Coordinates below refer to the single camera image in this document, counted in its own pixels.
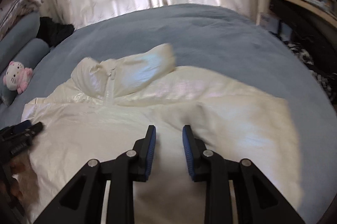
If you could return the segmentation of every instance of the black and white patterned fabric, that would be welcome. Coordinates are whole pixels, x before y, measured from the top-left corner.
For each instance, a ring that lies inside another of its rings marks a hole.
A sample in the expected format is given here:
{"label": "black and white patterned fabric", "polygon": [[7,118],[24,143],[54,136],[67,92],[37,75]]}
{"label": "black and white patterned fabric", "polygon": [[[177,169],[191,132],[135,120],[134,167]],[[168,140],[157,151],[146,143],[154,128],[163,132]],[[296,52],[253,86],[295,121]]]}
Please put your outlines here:
{"label": "black and white patterned fabric", "polygon": [[312,76],[316,79],[316,81],[320,84],[323,88],[325,93],[327,94],[329,100],[334,102],[336,100],[336,89],[332,88],[332,83],[336,81],[336,74],[328,75],[323,71],[319,70],[314,65],[314,61],[311,55],[304,49],[304,47],[294,41],[283,41],[283,43],[293,52],[302,63],[306,65],[306,67],[310,70]]}

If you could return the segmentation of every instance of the bed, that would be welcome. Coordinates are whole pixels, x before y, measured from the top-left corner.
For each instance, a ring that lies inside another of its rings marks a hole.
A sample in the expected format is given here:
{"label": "bed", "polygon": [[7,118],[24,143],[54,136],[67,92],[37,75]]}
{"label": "bed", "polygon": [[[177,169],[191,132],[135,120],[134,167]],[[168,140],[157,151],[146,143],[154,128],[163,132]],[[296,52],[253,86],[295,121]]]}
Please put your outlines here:
{"label": "bed", "polygon": [[35,68],[27,90],[0,105],[0,128],[19,123],[24,105],[47,97],[84,57],[118,59],[170,43],[177,66],[211,69],[289,103],[300,135],[299,214],[316,223],[337,192],[337,118],[308,69],[275,37],[234,11],[183,4],[133,12],[75,31]]}

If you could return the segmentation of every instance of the blue object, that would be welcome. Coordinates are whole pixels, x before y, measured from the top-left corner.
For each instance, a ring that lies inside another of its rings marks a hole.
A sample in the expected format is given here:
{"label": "blue object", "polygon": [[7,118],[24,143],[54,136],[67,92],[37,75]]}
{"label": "blue object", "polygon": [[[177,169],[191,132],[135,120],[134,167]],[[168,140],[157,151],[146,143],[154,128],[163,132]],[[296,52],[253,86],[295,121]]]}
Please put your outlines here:
{"label": "blue object", "polygon": [[9,65],[17,53],[33,38],[40,27],[40,15],[32,12],[17,22],[0,41],[0,72]]}
{"label": "blue object", "polygon": [[149,149],[148,149],[148,153],[146,155],[146,169],[145,169],[146,180],[149,179],[149,175],[151,174],[155,146],[156,146],[156,127],[153,127],[153,131],[152,131],[151,139],[150,139],[150,144],[149,144]]}
{"label": "blue object", "polygon": [[290,41],[292,37],[293,30],[286,23],[281,22],[282,30],[280,33],[280,37],[282,41]]}
{"label": "blue object", "polygon": [[280,20],[271,14],[265,14],[263,20],[265,21],[265,24],[262,27],[274,34],[277,34]]}
{"label": "blue object", "polygon": [[195,177],[194,160],[193,160],[193,155],[191,151],[191,145],[189,144],[185,127],[183,128],[183,145],[184,145],[188,173],[191,176],[192,180],[194,181],[194,177]]}
{"label": "blue object", "polygon": [[337,189],[336,112],[279,39],[226,8],[170,5],[76,30],[36,66],[27,90],[10,107],[0,105],[0,128],[19,123],[25,104],[50,95],[84,57],[118,59],[162,43],[172,45],[177,66],[211,69],[287,101],[301,158],[303,196],[297,211],[307,224],[316,224]]}

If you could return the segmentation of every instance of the hello kitty plush toy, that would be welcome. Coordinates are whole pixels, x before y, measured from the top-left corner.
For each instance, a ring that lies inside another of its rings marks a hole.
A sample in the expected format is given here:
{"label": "hello kitty plush toy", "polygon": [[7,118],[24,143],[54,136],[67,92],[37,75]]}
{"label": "hello kitty plush toy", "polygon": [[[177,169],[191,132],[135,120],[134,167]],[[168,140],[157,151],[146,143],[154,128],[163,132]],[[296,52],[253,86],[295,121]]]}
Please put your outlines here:
{"label": "hello kitty plush toy", "polygon": [[6,75],[3,77],[3,84],[11,91],[17,90],[19,94],[27,89],[27,86],[33,76],[31,68],[24,68],[22,63],[9,63]]}

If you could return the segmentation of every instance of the wooden shelf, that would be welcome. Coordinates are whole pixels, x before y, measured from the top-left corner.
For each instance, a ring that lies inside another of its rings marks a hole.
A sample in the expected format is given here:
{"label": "wooden shelf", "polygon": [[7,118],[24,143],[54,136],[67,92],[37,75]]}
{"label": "wooden shelf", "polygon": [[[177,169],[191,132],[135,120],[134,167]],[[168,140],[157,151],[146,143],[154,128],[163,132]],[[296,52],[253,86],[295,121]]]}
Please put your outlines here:
{"label": "wooden shelf", "polygon": [[305,8],[305,9],[311,11],[312,13],[321,17],[323,20],[327,21],[332,26],[337,28],[337,20],[334,17],[332,17],[331,15],[329,15],[329,14],[325,13],[324,11],[320,10],[319,8],[316,8],[315,6],[309,4],[305,1],[302,1],[302,0],[285,0],[285,1],[291,2],[295,5],[298,5],[302,8]]}

